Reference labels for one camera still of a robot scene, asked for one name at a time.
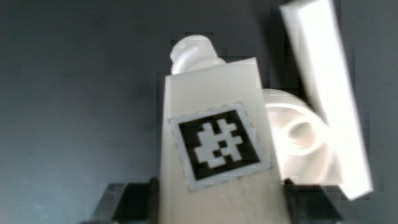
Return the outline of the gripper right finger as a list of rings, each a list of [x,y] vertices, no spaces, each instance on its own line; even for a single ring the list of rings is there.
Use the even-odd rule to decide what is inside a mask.
[[[285,179],[282,188],[291,224],[344,224],[321,186],[300,185]]]

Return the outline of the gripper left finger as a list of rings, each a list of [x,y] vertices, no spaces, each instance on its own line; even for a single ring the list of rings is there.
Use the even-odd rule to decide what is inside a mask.
[[[104,189],[92,216],[81,224],[158,224],[159,183],[111,183]]]

